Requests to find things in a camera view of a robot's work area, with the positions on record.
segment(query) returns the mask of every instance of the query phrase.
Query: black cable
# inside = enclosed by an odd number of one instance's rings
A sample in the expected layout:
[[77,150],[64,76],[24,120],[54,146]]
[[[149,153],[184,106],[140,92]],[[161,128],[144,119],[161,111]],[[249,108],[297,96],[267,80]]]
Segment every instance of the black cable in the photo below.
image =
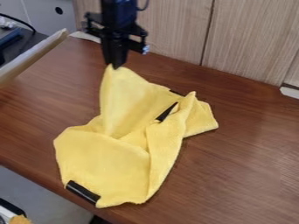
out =
[[137,7],[137,10],[138,11],[145,11],[149,7],[149,4],[150,4],[150,0],[146,0],[146,3],[144,5],[144,7],[142,9],[140,9],[139,7]]
[[0,17],[10,18],[10,19],[12,19],[12,20],[14,20],[14,21],[17,21],[17,22],[19,22],[20,24],[26,25],[26,26],[28,26],[29,28],[31,28],[32,31],[33,31],[33,34],[36,33],[36,30],[34,29],[34,27],[33,27],[32,25],[27,24],[26,22],[24,22],[24,21],[21,20],[21,19],[18,19],[18,18],[16,18],[16,17],[11,17],[11,16],[6,15],[6,14],[3,14],[3,13],[0,13]]

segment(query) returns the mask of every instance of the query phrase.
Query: yellow microfiber towel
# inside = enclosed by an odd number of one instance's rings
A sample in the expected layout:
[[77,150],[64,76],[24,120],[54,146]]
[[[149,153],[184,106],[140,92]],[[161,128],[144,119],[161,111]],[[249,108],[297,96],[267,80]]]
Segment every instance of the yellow microfiber towel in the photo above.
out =
[[108,66],[100,99],[101,115],[54,140],[63,184],[72,180],[100,195],[97,207],[145,202],[170,172],[183,138],[218,128],[195,92],[174,94],[124,67]]
[[10,220],[10,224],[31,224],[23,215],[18,215]]

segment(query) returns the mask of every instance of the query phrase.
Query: crumpled towel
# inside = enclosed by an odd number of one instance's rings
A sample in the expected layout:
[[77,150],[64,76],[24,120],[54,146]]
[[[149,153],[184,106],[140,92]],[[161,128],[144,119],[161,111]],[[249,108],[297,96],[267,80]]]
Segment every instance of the crumpled towel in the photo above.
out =
[[170,172],[183,138],[218,128],[195,92],[174,94],[124,67],[108,66],[100,99],[101,115],[54,140],[64,186],[72,180],[100,195],[97,207],[145,202]]

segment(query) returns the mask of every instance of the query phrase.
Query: black clip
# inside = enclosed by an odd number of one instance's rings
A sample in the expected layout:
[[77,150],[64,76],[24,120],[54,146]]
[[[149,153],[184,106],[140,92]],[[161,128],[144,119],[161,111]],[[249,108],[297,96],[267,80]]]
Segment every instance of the black clip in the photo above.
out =
[[177,101],[173,103],[170,107],[168,107],[161,115],[159,115],[156,120],[160,123],[166,119],[166,117],[170,114],[174,107],[176,107]]
[[88,191],[85,187],[78,185],[72,180],[67,183],[66,189],[93,205],[95,205],[96,202],[101,198],[99,195]]

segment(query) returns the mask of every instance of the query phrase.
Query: wood grain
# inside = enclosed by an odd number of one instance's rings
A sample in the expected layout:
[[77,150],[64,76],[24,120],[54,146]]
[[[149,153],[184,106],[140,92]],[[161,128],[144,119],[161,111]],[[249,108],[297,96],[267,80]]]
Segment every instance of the wood grain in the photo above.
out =
[[299,51],[297,52],[297,55],[295,56],[283,82],[299,87]]
[[298,42],[299,1],[216,0],[203,65],[278,86]]
[[99,114],[100,47],[68,38],[0,90],[0,163],[113,223],[299,222],[299,101],[276,87],[151,53],[127,67],[209,102],[219,129],[184,140],[143,205],[95,209],[60,182],[52,140]]
[[[76,18],[86,11],[99,11],[98,0],[74,0]],[[149,32],[153,53],[199,64],[211,13],[212,0],[151,0],[139,12],[138,23]]]

